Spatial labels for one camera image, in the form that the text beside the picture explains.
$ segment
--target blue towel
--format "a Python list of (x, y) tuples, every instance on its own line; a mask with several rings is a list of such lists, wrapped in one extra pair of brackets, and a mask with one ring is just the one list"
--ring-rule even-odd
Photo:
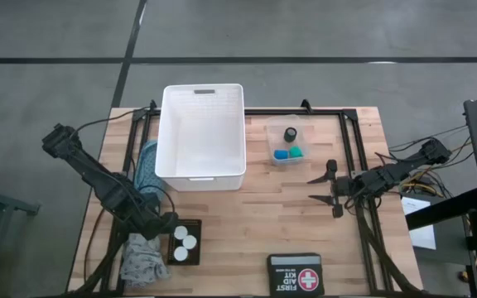
[[(156, 175), (157, 142), (148, 141), (143, 147), (137, 163), (134, 186), (137, 190), (145, 185), (155, 185), (164, 189), (164, 184)], [(141, 193), (155, 193), (160, 202), (165, 196), (159, 189), (147, 187)], [(121, 278), (131, 287), (151, 285), (171, 274), (166, 269), (160, 252), (159, 237), (147, 241), (141, 234), (131, 233), (124, 248), (124, 262), (121, 266)]]
[[(148, 141), (142, 148), (139, 161), (137, 162), (136, 176), (134, 179), (134, 186), (137, 190), (145, 185), (155, 185), (165, 189), (163, 181), (156, 175), (156, 152), (157, 141)], [(165, 194), (159, 189), (147, 187), (141, 190), (142, 194), (155, 193), (160, 202), (163, 201)]]

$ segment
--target clear plastic container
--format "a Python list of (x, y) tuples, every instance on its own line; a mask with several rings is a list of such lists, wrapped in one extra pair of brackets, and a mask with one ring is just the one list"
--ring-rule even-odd
[[(287, 128), (296, 129), (296, 139), (293, 142), (285, 141), (284, 135)], [(305, 121), (297, 115), (285, 115), (270, 117), (266, 124), (266, 137), (270, 148), (272, 163), (276, 166), (296, 164), (303, 161), (309, 153), (308, 144), (303, 136)], [(293, 147), (301, 149), (301, 156), (289, 157), (287, 159), (277, 159), (274, 156), (276, 150), (290, 151)]]

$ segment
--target white disc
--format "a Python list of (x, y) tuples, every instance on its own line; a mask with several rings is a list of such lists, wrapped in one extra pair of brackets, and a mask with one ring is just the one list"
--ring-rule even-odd
[(187, 236), (187, 228), (186, 227), (184, 227), (184, 226), (176, 227), (176, 229), (174, 230), (174, 238), (176, 238), (178, 240), (182, 240), (186, 236)]
[(196, 246), (196, 238), (195, 236), (189, 235), (183, 238), (183, 246), (187, 249), (192, 249)]
[(187, 259), (187, 255), (188, 255), (187, 249), (184, 247), (178, 247), (176, 248), (176, 250), (174, 250), (174, 258), (177, 261), (180, 261), (180, 262), (185, 261)]

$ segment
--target basket handle slot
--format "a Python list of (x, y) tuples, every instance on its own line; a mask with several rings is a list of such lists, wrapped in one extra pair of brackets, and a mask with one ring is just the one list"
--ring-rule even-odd
[(213, 181), (214, 177), (189, 178), (189, 181)]
[(216, 91), (214, 89), (201, 89), (201, 90), (195, 90), (195, 94), (215, 94)]

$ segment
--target table top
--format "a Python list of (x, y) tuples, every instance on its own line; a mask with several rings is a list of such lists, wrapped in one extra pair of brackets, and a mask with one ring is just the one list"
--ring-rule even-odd
[[(111, 117), (130, 108), (114, 108)], [(356, 108), (369, 167), (378, 166), (375, 152), (387, 153), (388, 146), (377, 108)], [(267, 148), (265, 125), (268, 116), (246, 117), (247, 170), (243, 186), (236, 191), (183, 192), (168, 188), (181, 219), (202, 220), (200, 265), (169, 266), (171, 278), (145, 287), (125, 289), (126, 295), (145, 296), (267, 296), (266, 258), (271, 253), (316, 252), (321, 255), (326, 295), (368, 294), (356, 218), (346, 210), (334, 219), (331, 207), (308, 195), (327, 195), (328, 183), (306, 182), (325, 173), (329, 159), (338, 161), (337, 176), (347, 175), (340, 122), (333, 116), (303, 116), (310, 156), (292, 166), (273, 166)], [(110, 171), (121, 171), (132, 116), (108, 124), (99, 161)], [(353, 129), (349, 126), (351, 146)], [(152, 117), (149, 139), (157, 139), (159, 117)], [(142, 128), (137, 130), (134, 156)], [(359, 158), (353, 150), (354, 162)], [(170, 209), (168, 202), (164, 210)], [(84, 218), (69, 290), (83, 283), (84, 255), (101, 206), (92, 194)], [(398, 195), (385, 195), (378, 210), (388, 254), (408, 280), (422, 288), (415, 254)], [(112, 216), (101, 218), (91, 244), (88, 275), (102, 259), (108, 246)], [(168, 236), (161, 236), (166, 259)], [(116, 285), (120, 253), (110, 282)], [(378, 259), (373, 258), (377, 276)]]

